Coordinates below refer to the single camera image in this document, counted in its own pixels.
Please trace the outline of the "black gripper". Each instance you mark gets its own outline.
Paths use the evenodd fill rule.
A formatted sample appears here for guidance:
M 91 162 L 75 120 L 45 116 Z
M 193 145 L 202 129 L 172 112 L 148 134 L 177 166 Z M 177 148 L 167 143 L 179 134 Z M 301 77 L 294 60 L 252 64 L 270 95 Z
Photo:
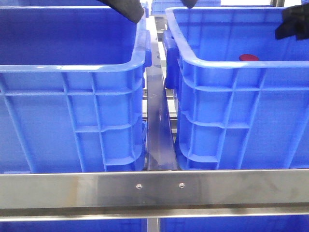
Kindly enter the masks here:
M 277 40 L 295 36 L 297 40 L 309 38 L 309 4 L 291 6 L 281 13 L 282 23 L 275 30 Z
M 181 0 L 181 2 L 188 9 L 192 9 L 196 5 L 197 0 Z

